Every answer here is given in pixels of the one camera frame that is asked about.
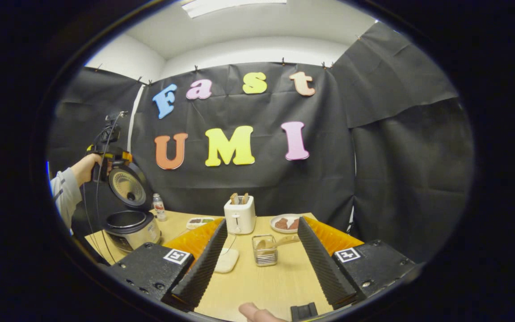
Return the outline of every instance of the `person's hand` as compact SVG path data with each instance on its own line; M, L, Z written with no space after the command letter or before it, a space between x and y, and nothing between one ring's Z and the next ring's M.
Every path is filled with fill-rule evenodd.
M252 302L241 304L237 309L248 319L248 322L287 322L276 318L266 309L258 309Z
M84 158L82 158L79 162L75 163L71 170L73 170L73 173L75 177L77 178L77 184L81 186L85 182L89 182L92 175L92 169L95 165L95 163L98 163L100 165L102 161L102 156L92 153L89 155L86 155ZM112 162L108 161L108 168L106 169L106 173L110 173L112 170Z

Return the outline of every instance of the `wooden table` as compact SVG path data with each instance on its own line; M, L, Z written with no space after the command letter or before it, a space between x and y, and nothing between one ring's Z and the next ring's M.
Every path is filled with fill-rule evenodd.
M187 232L186 222L190 218L202 216L168 210L166 215L168 220L165 222L155 220L162 232L161 245ZM303 214L303 216L315 218L311 213ZM256 226L251 234L228 235L223 247L227 248L234 242L232 249L238 250L240 256L231 272L212 275L206 293L204 293L200 305L194 310L195 312L223 320L245 322L247 319L237 310L237 307L245 302L254 302L258 308L266 308L275 316L288 321L291 320L290 306L294 305L315 302L318 314L325 314L333 310L323 295L302 243L292 243L278 248L276 265L269 267L256 265L251 245L252 236L272 234L276 240L287 236L287 234L278 233L271 228L271 218L272 216L258 216ZM126 255L118 250L106 236L106 244L114 257L112 258L106 249L101 232L85 238L95 249L96 239L100 253L111 264L120 261Z

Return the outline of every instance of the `water bottle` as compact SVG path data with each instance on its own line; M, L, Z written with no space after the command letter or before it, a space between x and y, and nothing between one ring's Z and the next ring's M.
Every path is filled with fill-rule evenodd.
M166 213L164 212L164 204L159 194L154 194L152 198L152 206L156 210L156 219L158 221L166 221Z

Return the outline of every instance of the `yellow letter m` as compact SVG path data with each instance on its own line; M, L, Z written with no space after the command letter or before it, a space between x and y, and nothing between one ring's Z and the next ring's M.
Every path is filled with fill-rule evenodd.
M251 165L255 158L252 156L251 146L249 145L249 135L253 132L251 126L240 126L233 131L231 139L228 141L224 132L220 128L211 128L206 131L208 136L208 160L206 166L217 167L221 161L218 158L220 153L224 163L229 165L233 152L236 157L233 159L235 165Z

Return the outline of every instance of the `metal basket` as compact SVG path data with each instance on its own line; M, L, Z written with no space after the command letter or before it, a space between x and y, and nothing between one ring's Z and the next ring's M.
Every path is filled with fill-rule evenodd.
M252 237L253 258L256 261L256 265L260 267L275 265L278 262L277 247L257 250L256 247L258 246L258 243L262 240L266 240L266 242L270 243L275 243L274 236L270 234L256 235Z

